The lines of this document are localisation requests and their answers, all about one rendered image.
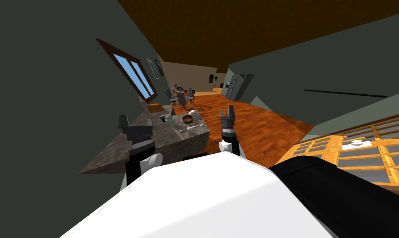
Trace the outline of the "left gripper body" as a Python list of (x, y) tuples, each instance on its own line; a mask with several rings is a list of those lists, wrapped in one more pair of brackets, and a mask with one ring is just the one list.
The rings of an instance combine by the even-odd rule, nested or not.
[(153, 126), (127, 126), (125, 133), (132, 146), (142, 146), (152, 143)]

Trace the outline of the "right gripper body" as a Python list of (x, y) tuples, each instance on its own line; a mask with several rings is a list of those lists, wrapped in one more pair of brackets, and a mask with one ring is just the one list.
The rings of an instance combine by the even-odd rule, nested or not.
[(220, 117), (222, 129), (234, 129), (235, 116), (222, 116)]

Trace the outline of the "grey fridge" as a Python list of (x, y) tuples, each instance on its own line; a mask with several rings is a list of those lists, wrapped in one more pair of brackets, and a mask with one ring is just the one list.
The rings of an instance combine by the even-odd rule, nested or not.
[(250, 84), (254, 74), (236, 74), (232, 76), (232, 79), (226, 83), (225, 98), (231, 101), (238, 101), (246, 91)]

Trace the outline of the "silver spoon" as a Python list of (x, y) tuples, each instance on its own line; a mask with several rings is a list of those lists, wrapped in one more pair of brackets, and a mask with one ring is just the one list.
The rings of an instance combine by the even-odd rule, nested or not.
[(185, 129), (181, 129), (181, 130), (179, 130), (179, 132), (183, 132), (184, 130), (190, 130), (190, 129), (193, 129), (193, 128), (195, 128), (195, 127), (199, 127), (199, 126), (202, 126), (203, 124), (199, 124), (199, 125), (195, 125), (195, 126), (191, 126), (191, 127), (187, 127), (187, 128), (185, 128)]

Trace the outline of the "dining table with chairs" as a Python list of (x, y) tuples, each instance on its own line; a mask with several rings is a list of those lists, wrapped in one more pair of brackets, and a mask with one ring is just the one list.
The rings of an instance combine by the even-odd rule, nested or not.
[(179, 91), (177, 94), (172, 94), (170, 89), (167, 88), (165, 89), (165, 95), (172, 106), (176, 105), (176, 107), (180, 108), (181, 110), (185, 109), (186, 111), (191, 111), (194, 109), (192, 106), (195, 105), (195, 90), (192, 88), (189, 88), (187, 93)]

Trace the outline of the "brown framed window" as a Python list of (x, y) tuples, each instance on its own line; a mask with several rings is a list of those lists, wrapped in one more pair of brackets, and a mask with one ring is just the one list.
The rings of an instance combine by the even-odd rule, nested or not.
[(96, 40), (116, 64), (118, 69), (124, 74), (127, 81), (133, 86), (142, 100), (146, 103), (150, 103), (153, 99), (157, 98), (158, 93), (139, 59), (104, 40), (98, 38)]

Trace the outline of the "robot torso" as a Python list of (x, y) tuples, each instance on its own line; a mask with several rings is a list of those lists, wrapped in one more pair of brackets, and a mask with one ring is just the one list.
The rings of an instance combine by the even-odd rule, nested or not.
[(60, 238), (336, 238), (269, 169), (229, 152), (152, 168)]

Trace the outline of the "wooden glass cabinet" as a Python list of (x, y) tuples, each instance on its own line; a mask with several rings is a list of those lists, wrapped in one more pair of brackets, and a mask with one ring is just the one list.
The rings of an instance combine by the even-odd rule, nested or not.
[(296, 143), (280, 159), (316, 156), (399, 195), (399, 114)]

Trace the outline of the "white framed wall picture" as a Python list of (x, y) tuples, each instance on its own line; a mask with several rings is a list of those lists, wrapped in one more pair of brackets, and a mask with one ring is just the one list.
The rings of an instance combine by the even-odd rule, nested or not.
[(158, 75), (158, 73), (157, 73), (157, 71), (156, 71), (156, 69), (155, 69), (153, 63), (152, 63), (152, 62), (150, 61), (150, 59), (148, 59), (148, 58), (147, 58), (147, 61), (148, 61), (149, 65), (150, 65), (150, 68), (151, 68), (153, 74), (154, 74), (154, 77), (155, 77), (156, 79), (159, 79), (159, 75)]

